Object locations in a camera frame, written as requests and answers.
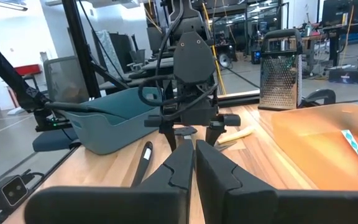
black pen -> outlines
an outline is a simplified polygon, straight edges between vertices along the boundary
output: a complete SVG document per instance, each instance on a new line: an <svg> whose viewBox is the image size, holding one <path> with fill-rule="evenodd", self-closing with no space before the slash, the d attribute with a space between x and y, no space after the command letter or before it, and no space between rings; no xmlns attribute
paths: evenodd
<svg viewBox="0 0 358 224"><path fill-rule="evenodd" d="M131 187L138 186L146 173L146 170L150 164L150 159L153 153L153 144L148 141L143 147L142 155L140 156L139 165L135 173L134 181L132 182Z"/></svg>

wooden tabletop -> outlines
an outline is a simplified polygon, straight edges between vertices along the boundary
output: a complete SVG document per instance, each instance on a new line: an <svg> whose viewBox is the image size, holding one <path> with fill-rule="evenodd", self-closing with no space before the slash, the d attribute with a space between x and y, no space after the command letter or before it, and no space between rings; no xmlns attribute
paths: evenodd
<svg viewBox="0 0 358 224"><path fill-rule="evenodd" d="M241 117L240 127L227 127L227 134L252 125L255 131L237 140L237 144L222 153L246 171L278 189L317 189L314 183L295 165L273 140L271 117L274 112L258 110L257 105L221 109L221 113L235 113ZM195 127L195 139L205 138L205 127ZM171 154L163 134L157 131L133 142L113 154L99 156L78 148L37 190L58 185L129 187L139 163L144 144L154 145L153 156L145 174L147 178ZM4 223L24 223L24 207L21 205ZM204 223L203 210L193 173L190 223Z"/></svg>

orange tray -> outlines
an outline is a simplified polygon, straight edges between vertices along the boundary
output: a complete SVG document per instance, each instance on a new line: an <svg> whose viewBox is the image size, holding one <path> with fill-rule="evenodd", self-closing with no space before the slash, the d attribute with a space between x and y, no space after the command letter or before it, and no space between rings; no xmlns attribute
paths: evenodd
<svg viewBox="0 0 358 224"><path fill-rule="evenodd" d="M273 114L277 144L321 190L358 190L358 105L336 104Z"/></svg>

metal grater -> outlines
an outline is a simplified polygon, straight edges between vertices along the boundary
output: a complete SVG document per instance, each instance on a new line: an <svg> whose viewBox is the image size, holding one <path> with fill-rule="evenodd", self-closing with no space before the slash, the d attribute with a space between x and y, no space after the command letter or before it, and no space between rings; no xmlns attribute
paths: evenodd
<svg viewBox="0 0 358 224"><path fill-rule="evenodd" d="M269 44L269 39L290 36L296 37L296 50L266 50L265 44ZM301 82L302 46L299 31L291 29L267 33L262 44L259 109L296 109L301 103Z"/></svg>

gray floor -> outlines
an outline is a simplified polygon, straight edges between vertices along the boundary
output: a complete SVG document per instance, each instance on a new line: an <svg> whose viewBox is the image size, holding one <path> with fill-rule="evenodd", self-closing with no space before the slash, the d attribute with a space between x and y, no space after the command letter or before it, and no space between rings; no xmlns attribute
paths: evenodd
<svg viewBox="0 0 358 224"><path fill-rule="evenodd" d="M344 63L356 64L357 57L355 55L357 54L358 45L349 46ZM259 86L260 65L252 65L249 62L235 62L233 66L235 72ZM227 93L257 89L228 70L223 70L222 75ZM358 101L358 85L329 83L322 80L303 80L303 96L323 88L334 90L337 94L337 101ZM35 125L33 116L25 113L20 116L8 116L6 111L0 111L0 178L21 174L26 169L46 172L67 153L66 150L38 153L21 166L11 170L12 167L34 153L32 141L39 135L34 131Z"/></svg>

